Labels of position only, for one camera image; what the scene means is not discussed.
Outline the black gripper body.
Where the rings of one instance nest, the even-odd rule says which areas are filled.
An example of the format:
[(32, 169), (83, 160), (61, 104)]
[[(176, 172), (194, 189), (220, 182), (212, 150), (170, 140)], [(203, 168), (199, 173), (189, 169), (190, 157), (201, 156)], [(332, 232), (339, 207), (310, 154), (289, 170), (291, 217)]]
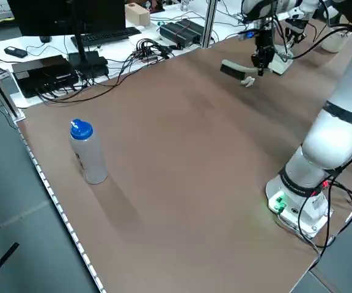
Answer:
[(256, 48), (253, 56), (260, 59), (272, 59), (275, 50), (271, 28), (255, 30), (254, 38)]
[(287, 41), (301, 42), (306, 38), (304, 33), (307, 26), (306, 20), (286, 19), (285, 20), (285, 36)]

